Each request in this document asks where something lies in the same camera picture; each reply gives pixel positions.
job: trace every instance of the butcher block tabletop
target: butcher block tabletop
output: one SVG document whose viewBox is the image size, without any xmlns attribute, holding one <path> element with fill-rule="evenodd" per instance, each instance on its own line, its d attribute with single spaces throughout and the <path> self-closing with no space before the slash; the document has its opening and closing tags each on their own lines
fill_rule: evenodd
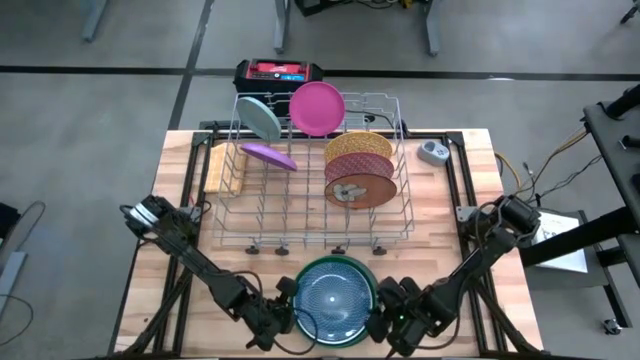
<svg viewBox="0 0 640 360">
<path fill-rule="evenodd" d="M 445 130 L 412 130 L 444 132 Z M 479 204 L 493 201 L 503 194 L 502 183 L 494 159 L 493 148 L 487 129 L 457 129 L 464 135 L 467 158 L 473 179 L 476 199 Z M 187 169 L 191 140 L 194 131 L 167 132 L 162 156 L 153 186 L 153 194 L 167 198 L 178 206 Z M 414 216 L 414 231 L 406 240 L 400 240 L 387 248 L 384 256 L 374 256 L 371 248 L 350 247 L 346 255 L 354 257 L 371 269 L 378 281 L 393 276 L 398 281 L 405 276 L 414 278 L 418 286 L 425 287 L 438 278 L 446 277 L 461 262 L 459 239 L 451 203 L 450 189 L 444 167 L 434 167 L 418 159 L 416 151 L 424 140 L 405 140 L 407 166 L 411 187 Z M 462 180 L 458 154 L 452 147 L 452 159 L 463 205 L 466 194 Z M 194 185 L 200 181 L 203 154 L 197 157 Z M 193 186 L 193 199 L 198 186 Z M 140 200 L 147 194 L 140 194 Z M 243 247 L 226 246 L 215 236 L 214 221 L 216 194 L 207 194 L 213 204 L 212 211 L 202 219 L 198 248 L 218 267 L 231 271 L 251 270 L 258 273 L 264 284 L 265 297 L 279 295 L 275 289 L 282 276 L 295 278 L 311 261 L 331 254 L 332 247 L 321 244 L 292 244 L 288 256 L 278 256 L 272 249 L 264 249 L 258 255 L 248 255 Z M 169 256 L 153 244 L 142 246 L 135 256 L 131 279 L 124 298 L 122 317 L 116 322 L 116 339 L 113 351 L 120 351 L 133 343 L 157 311 L 162 298 Z M 536 317 L 531 304 L 529 289 L 517 249 L 504 255 L 491 269 L 498 302 L 517 329 L 534 346 L 542 348 Z M 485 333 L 490 349 L 495 350 L 495 341 L 490 327 L 490 317 L 483 307 Z M 169 317 L 165 348 L 171 349 L 177 306 Z M 414 357 L 473 356 L 478 355 L 473 320 L 467 295 L 460 311 L 461 326 L 457 340 L 441 350 L 416 350 Z M 424 338 L 421 345 L 437 345 L 447 341 L 453 333 L 450 326 L 440 337 Z M 184 332 L 182 357 L 290 357 L 275 346 L 270 352 L 257 347 L 245 349 L 252 334 L 244 322 L 233 322 L 213 302 L 207 287 L 194 278 L 190 304 Z M 309 345 L 299 329 L 291 334 L 279 335 L 281 344 L 291 350 L 303 350 Z M 386 343 L 376 344 L 370 338 L 347 348 L 316 346 L 308 357 L 385 357 L 390 347 Z"/>
</svg>

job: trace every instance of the metal table leg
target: metal table leg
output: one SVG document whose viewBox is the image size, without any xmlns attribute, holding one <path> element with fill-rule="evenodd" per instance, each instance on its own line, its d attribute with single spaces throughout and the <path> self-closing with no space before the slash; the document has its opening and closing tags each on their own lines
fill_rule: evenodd
<svg viewBox="0 0 640 360">
<path fill-rule="evenodd" d="M 289 27 L 289 0 L 276 0 L 276 29 L 273 34 L 273 49 L 284 53 L 284 41 Z"/>
<path fill-rule="evenodd" d="M 638 12 L 638 8 L 640 8 L 640 0 L 634 0 L 633 7 L 622 17 L 620 24 L 625 24 L 629 19 L 634 17 Z"/>
<path fill-rule="evenodd" d="M 442 0 L 428 0 L 423 6 L 427 25 L 427 53 L 436 56 L 440 52 L 440 4 Z"/>
<path fill-rule="evenodd" d="M 2 275 L 0 275 L 0 294 L 11 295 L 13 284 L 15 284 L 18 278 L 18 274 L 26 258 L 27 254 L 22 251 L 15 251 L 9 255 L 7 264 L 2 270 Z M 0 316 L 2 316 L 4 306 L 7 304 L 7 299 L 6 296 L 0 296 Z"/>
<path fill-rule="evenodd" d="M 92 42 L 96 37 L 96 29 L 98 28 L 98 24 L 100 23 L 100 19 L 102 18 L 102 13 L 104 12 L 104 8 L 107 6 L 108 0 L 90 0 L 91 4 L 91 12 L 89 13 L 89 17 L 87 18 L 87 22 L 84 24 L 84 29 L 82 30 L 82 38 L 86 42 Z"/>
</svg>

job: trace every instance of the rack wheel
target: rack wheel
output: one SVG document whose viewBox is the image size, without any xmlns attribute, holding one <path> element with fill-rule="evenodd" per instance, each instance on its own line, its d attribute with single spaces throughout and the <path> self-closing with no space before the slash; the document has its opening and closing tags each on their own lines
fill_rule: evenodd
<svg viewBox="0 0 640 360">
<path fill-rule="evenodd" d="M 258 254 L 260 254 L 260 249 L 258 249 L 257 247 L 251 245 L 250 247 L 244 249 L 244 252 L 249 254 L 249 255 L 258 255 Z"/>
<path fill-rule="evenodd" d="M 342 247 L 338 246 L 337 248 L 331 250 L 331 254 L 332 255 L 344 255 L 346 254 L 347 251 L 345 249 L 343 249 Z"/>
<path fill-rule="evenodd" d="M 375 256 L 387 255 L 387 249 L 383 249 L 382 246 L 378 246 L 377 248 L 373 249 L 373 255 Z"/>
<path fill-rule="evenodd" d="M 618 325 L 616 319 L 605 320 L 602 326 L 604 327 L 604 333 L 607 335 L 619 335 L 622 332 L 622 328 Z"/>
<path fill-rule="evenodd" d="M 275 253 L 278 256 L 287 256 L 287 255 L 289 255 L 289 250 L 285 249 L 284 247 L 281 246 L 281 247 L 276 249 Z"/>
</svg>

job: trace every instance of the concrete floor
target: concrete floor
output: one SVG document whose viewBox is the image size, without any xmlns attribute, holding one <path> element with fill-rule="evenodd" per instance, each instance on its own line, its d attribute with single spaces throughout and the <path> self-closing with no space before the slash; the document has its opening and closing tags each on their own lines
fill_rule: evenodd
<svg viewBox="0 0 640 360">
<path fill-rule="evenodd" d="M 80 40 L 85 1 L 0 2 L 0 65 L 181 67 L 203 4 L 112 0 L 96 42 L 85 44 Z M 415 11 L 352 5 L 304 19 L 293 9 L 285 56 L 333 69 L 637 74 L 640 19 L 617 25 L 630 5 L 626 0 L 445 1 L 443 49 L 436 59 L 424 53 Z M 243 58 L 275 57 L 272 14 L 270 1 L 215 1 L 198 66 L 229 68 Z M 370 28 L 371 23 L 379 25 Z M 0 201 L 20 209 L 37 199 L 48 205 L 27 243 L 30 257 L 14 291 L 33 304 L 35 319 L 23 336 L 0 348 L 2 359 L 68 359 L 107 351 L 134 248 L 117 206 L 150 190 L 180 80 L 0 74 Z M 584 105 L 614 99 L 633 85 L 326 80 L 344 91 L 397 96 L 410 127 L 489 128 L 497 151 L 534 168 L 578 126 Z M 230 78 L 194 78 L 180 128 L 228 119 L 233 96 Z M 587 138 L 550 165 L 539 188 L 549 188 L 596 153 Z M 503 180 L 507 191 L 514 189 L 507 173 Z M 558 210 L 584 209 L 589 217 L 621 204 L 602 163 L 544 202 Z M 640 323 L 640 294 L 628 269 L 619 266 L 613 273 L 632 320 Z M 612 316 L 601 289 L 533 291 L 532 299 L 547 350 L 637 358 L 637 329 L 617 337 L 600 330 L 599 322 Z M 10 303 L 0 321 L 0 342 L 20 329 L 27 315 L 20 304 Z"/>
</svg>

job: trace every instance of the dish rack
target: dish rack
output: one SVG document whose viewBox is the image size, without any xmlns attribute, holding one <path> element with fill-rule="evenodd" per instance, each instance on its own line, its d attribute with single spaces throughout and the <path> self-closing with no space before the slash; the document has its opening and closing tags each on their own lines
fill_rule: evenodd
<svg viewBox="0 0 640 360">
<path fill-rule="evenodd" d="M 383 93 L 341 94 L 347 110 L 345 119 L 325 137 L 302 133 L 287 114 L 278 117 L 282 125 L 280 139 L 263 141 L 242 129 L 234 105 L 214 212 L 214 236 L 223 246 L 244 246 L 248 253 L 270 246 L 283 255 L 294 244 L 305 248 L 330 246 L 342 251 L 350 246 L 370 246 L 374 253 L 382 254 L 386 252 L 384 246 L 408 238 L 414 230 L 414 218 L 398 99 Z M 276 114 L 282 114 L 292 95 L 240 93 L 235 101 L 237 104 L 241 97 L 256 97 L 270 109 L 277 108 Z M 370 209 L 354 210 L 330 203 L 324 195 L 325 146 L 341 133 L 374 128 L 393 146 L 391 180 L 397 186 L 396 195 L 386 204 Z M 244 142 L 266 144 L 281 151 L 297 163 L 298 171 L 286 171 L 251 156 L 247 156 L 242 169 L 238 165 L 242 155 L 232 147 L 239 149 Z M 238 180 L 244 182 L 242 190 L 233 194 L 231 182 Z"/>
</svg>

